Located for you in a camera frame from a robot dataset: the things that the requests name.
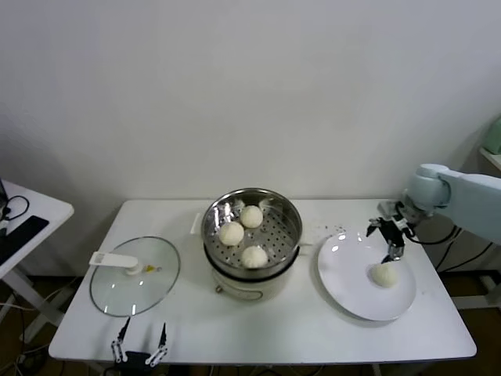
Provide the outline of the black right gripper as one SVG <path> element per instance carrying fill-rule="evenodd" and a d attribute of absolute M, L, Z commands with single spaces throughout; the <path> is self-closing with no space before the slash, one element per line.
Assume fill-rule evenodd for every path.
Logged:
<path fill-rule="evenodd" d="M 387 254 L 381 262 L 399 261 L 403 256 L 403 247 L 396 245 L 403 245 L 402 231 L 392 220 L 371 219 L 366 230 L 366 236 L 369 237 L 378 228 L 384 239 L 389 243 Z"/>

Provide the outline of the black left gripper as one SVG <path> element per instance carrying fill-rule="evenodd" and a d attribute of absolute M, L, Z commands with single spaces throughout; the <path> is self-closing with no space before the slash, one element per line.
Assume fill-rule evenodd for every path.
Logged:
<path fill-rule="evenodd" d="M 147 352 L 125 352 L 122 348 L 131 317 L 127 319 L 125 325 L 120 329 L 118 336 L 112 341 L 111 349 L 115 363 L 123 365 L 146 365 L 157 366 L 168 352 L 166 324 L 163 324 L 157 350 L 153 354 Z"/>

